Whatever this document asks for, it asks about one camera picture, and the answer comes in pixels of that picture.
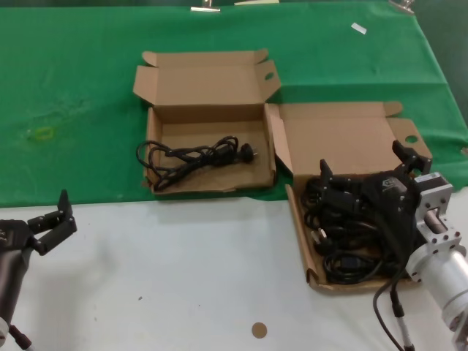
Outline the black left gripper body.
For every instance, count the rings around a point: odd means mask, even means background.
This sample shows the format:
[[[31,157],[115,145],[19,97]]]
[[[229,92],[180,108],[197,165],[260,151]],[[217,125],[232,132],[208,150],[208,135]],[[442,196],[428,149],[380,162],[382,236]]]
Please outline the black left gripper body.
[[[1,256],[10,252],[35,250],[37,240],[29,224],[21,220],[1,220]]]

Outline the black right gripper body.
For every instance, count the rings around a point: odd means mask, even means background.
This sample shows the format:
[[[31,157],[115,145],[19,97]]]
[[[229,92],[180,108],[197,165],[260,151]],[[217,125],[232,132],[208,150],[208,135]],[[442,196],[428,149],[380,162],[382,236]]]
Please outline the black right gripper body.
[[[402,175],[385,171],[361,179],[361,196],[389,250],[399,263],[407,263],[417,237],[415,198]]]

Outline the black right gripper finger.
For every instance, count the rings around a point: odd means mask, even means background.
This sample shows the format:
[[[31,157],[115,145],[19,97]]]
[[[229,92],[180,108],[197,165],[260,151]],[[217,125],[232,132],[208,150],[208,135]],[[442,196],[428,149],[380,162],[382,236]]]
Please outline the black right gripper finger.
[[[421,156],[415,149],[403,146],[399,141],[394,140],[392,151],[401,161],[395,168],[396,172],[409,175],[414,170],[418,170],[421,175],[430,173],[432,159]]]
[[[332,207],[362,206],[361,178],[334,175],[324,160],[320,160],[320,199],[323,205]]]

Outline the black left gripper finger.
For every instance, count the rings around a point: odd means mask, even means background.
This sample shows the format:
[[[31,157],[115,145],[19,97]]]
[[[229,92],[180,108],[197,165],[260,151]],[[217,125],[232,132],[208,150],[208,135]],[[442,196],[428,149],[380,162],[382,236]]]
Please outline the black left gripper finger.
[[[67,190],[61,191],[57,210],[27,221],[31,232],[29,246],[40,255],[46,255],[77,229]]]

